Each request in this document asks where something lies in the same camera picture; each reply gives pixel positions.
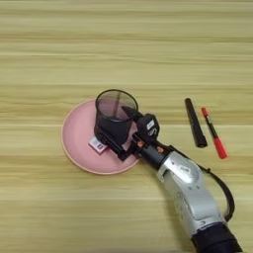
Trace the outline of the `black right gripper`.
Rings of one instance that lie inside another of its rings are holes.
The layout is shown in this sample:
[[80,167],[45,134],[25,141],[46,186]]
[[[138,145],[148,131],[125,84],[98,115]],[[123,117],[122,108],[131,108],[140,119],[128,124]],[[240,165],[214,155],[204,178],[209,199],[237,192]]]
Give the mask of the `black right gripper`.
[[[143,117],[142,113],[131,107],[122,106],[122,109],[134,122]],[[128,150],[124,150],[104,129],[96,126],[94,133],[100,142],[107,145],[118,155],[120,160],[125,161],[133,155],[138,159],[143,159],[156,170],[162,166],[169,153],[173,151],[171,146],[163,145],[155,138],[149,141],[147,138],[141,137],[137,131],[132,135]]]

